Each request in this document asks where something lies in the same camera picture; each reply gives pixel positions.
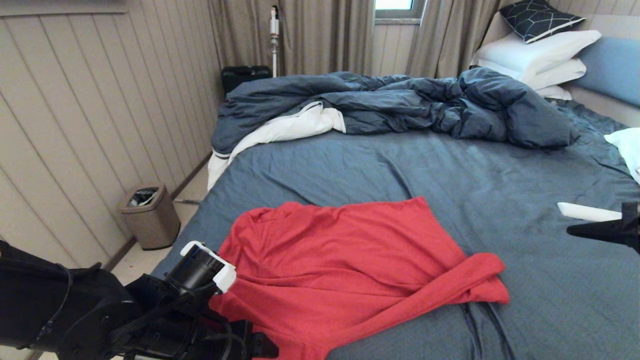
floor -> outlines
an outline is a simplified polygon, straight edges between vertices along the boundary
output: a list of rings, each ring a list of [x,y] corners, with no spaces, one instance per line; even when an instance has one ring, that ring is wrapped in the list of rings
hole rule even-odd
[[[207,195],[207,166],[205,165],[198,174],[189,182],[189,184],[178,194],[176,199],[202,200]],[[175,204],[175,210],[178,213],[182,228],[189,222],[191,217],[196,213],[198,206],[187,204]],[[122,260],[113,269],[113,273],[118,280],[124,285],[129,284],[133,280],[139,278],[142,274],[149,274],[160,260],[169,253],[171,248],[143,251],[137,243],[122,258]],[[52,352],[46,352],[41,360],[57,360],[58,357]]]

red shirt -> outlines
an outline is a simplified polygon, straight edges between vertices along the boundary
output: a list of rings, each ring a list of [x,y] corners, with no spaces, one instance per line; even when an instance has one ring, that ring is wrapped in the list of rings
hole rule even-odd
[[[446,304],[509,302],[498,256],[466,257],[422,197],[253,209],[220,255],[238,279],[211,309],[254,322],[280,347],[279,359],[324,359]]]

beige curtain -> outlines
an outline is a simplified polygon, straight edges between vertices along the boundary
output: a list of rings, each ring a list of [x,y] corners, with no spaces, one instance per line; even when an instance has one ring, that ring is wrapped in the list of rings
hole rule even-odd
[[[375,0],[211,0],[222,67],[271,67],[270,9],[280,10],[278,75],[370,74]]]
[[[427,0],[413,38],[407,74],[446,78],[469,68],[487,27],[505,0]]]

black suitcase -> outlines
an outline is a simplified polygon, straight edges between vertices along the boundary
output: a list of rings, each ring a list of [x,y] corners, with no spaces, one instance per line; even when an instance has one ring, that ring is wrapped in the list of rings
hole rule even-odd
[[[268,66],[231,66],[222,69],[222,87],[227,95],[246,81],[267,79],[272,75]]]

black patterned pillow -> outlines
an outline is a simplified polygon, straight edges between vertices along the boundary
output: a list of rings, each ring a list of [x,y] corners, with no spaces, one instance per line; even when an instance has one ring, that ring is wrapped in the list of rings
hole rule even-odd
[[[583,17],[559,12],[544,0],[523,0],[500,9],[525,44],[571,29]]]

